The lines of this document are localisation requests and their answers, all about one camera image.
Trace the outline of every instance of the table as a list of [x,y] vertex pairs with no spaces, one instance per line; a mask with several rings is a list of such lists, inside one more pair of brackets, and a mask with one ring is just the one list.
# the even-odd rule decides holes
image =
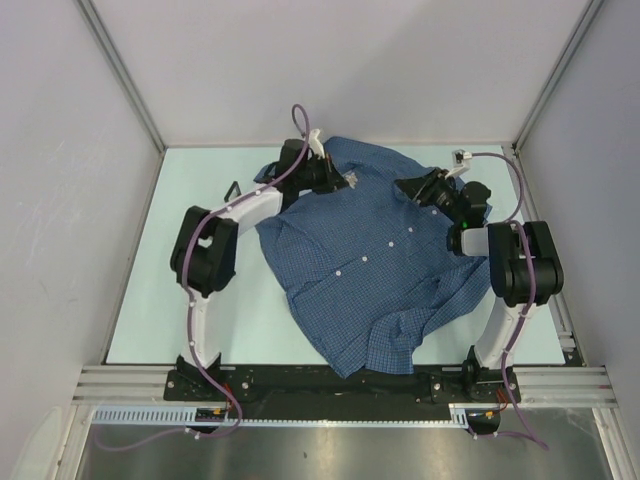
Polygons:
[[[502,153],[499,146],[395,146],[425,166],[451,167],[451,152]],[[279,147],[170,148],[165,155],[115,332],[109,364],[172,364],[186,341],[187,297],[169,268],[169,258],[185,211],[220,206],[231,183],[243,192]],[[490,221],[507,217],[516,193],[507,166],[496,158],[475,158],[462,178],[492,190]],[[237,275],[215,294],[210,315],[221,315],[223,363],[326,364],[289,313],[284,291],[269,269],[255,229],[238,241]],[[414,364],[456,364],[482,334],[495,296],[489,291],[477,308],[428,335],[413,354]],[[551,311],[545,306],[531,321],[515,352],[516,364],[563,364]]]

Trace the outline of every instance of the purple cable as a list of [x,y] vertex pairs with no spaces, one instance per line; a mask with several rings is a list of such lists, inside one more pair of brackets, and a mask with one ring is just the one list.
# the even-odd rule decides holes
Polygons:
[[524,201],[524,180],[522,179],[522,174],[520,173],[520,170],[518,170],[517,165],[512,160],[510,160],[508,157],[504,155],[500,155],[499,153],[480,152],[480,153],[472,153],[471,156],[501,158],[502,160],[507,162],[507,165],[509,165],[515,172],[516,178],[518,179],[518,204],[516,205],[516,209],[513,211],[513,213],[509,215],[509,217],[505,220],[505,222],[510,222],[511,220],[516,218],[516,215],[522,208],[522,202]]
[[[296,119],[296,110],[299,110],[300,113],[302,114],[303,118],[304,118],[304,127],[305,127],[304,130],[302,130],[300,128],[300,125],[299,125],[299,123],[298,123],[298,121]],[[230,428],[228,428],[226,430],[222,430],[222,431],[216,430],[216,431],[214,431],[212,433],[200,433],[200,432],[198,432],[196,434],[197,436],[207,437],[207,438],[219,438],[219,437],[224,437],[224,436],[227,436],[227,435],[231,434],[233,431],[235,431],[240,426],[240,423],[242,422],[242,407],[240,406],[240,403],[238,402],[238,400],[236,400],[236,398],[233,396],[233,394],[231,392],[227,391],[227,389],[225,389],[222,385],[220,385],[218,382],[216,382],[215,379],[213,379],[207,373],[204,365],[202,365],[202,363],[200,362],[200,360],[198,359],[198,356],[196,354],[195,342],[193,340],[193,309],[195,307],[195,296],[194,296],[193,292],[191,291],[191,289],[189,288],[189,285],[187,283],[188,274],[189,274],[189,265],[191,263],[191,256],[193,255],[193,250],[195,249],[195,246],[198,243],[198,238],[200,237],[200,233],[202,233],[202,230],[204,229],[204,227],[213,218],[215,218],[216,216],[218,216],[219,214],[221,214],[223,212],[227,212],[229,207],[233,208],[236,205],[239,205],[240,203],[242,203],[245,200],[247,200],[249,197],[254,196],[257,191],[263,190],[265,188],[273,187],[274,185],[277,185],[282,180],[284,180],[287,176],[289,176],[291,174],[291,172],[293,172],[298,167],[298,165],[300,164],[300,162],[302,161],[302,159],[306,155],[307,150],[309,148],[309,133],[311,131],[311,126],[310,126],[310,123],[309,123],[309,116],[307,115],[307,112],[306,112],[306,110],[304,109],[304,107],[302,105],[300,105],[298,103],[293,105],[293,107],[291,108],[291,116],[293,118],[293,123],[295,124],[296,128],[298,129],[298,131],[300,131],[300,133],[302,134],[302,136],[304,138],[304,145],[302,146],[302,150],[300,151],[300,154],[298,155],[298,158],[293,163],[293,165],[291,165],[291,167],[289,167],[289,169],[286,172],[284,172],[279,177],[273,179],[267,185],[265,185],[263,187],[260,187],[260,188],[258,188],[256,190],[252,191],[252,192],[246,193],[245,195],[242,195],[242,196],[236,198],[234,201],[232,201],[229,204],[225,205],[224,208],[221,208],[221,209],[216,210],[214,212],[210,212],[206,217],[204,217],[200,221],[200,223],[198,224],[198,226],[194,230],[193,235],[191,236],[191,239],[189,240],[189,244],[187,246],[187,251],[185,253],[184,262],[182,264],[181,279],[182,279],[182,288],[187,292],[187,295],[189,296],[189,307],[188,307],[188,310],[187,310],[187,340],[189,342],[189,351],[191,352],[191,357],[193,358],[193,361],[194,361],[198,371],[200,372],[200,374],[211,385],[213,385],[218,391],[223,393],[229,399],[229,401],[231,401],[231,403],[233,404],[233,406],[236,408],[236,410],[238,412],[238,418],[236,419],[235,423],[233,425],[231,425]],[[156,440],[158,438],[164,437],[166,435],[171,435],[171,434],[174,434],[174,433],[184,432],[184,431],[185,431],[184,428],[172,428],[172,429],[169,429],[169,430],[164,430],[164,431],[156,433],[155,435],[152,435],[152,436],[150,436],[148,438],[145,438],[144,440],[141,440],[139,442],[133,443],[131,445],[126,445],[126,446],[123,446],[123,447],[109,447],[107,445],[104,445],[98,439],[97,433],[95,433],[93,435],[93,440],[94,440],[95,444],[99,448],[101,448],[102,450],[105,450],[105,451],[108,451],[108,452],[126,452],[126,451],[129,451],[129,450],[133,450],[135,448],[141,447],[143,445],[146,445],[147,443],[152,442],[152,441],[154,441],[154,440]]]

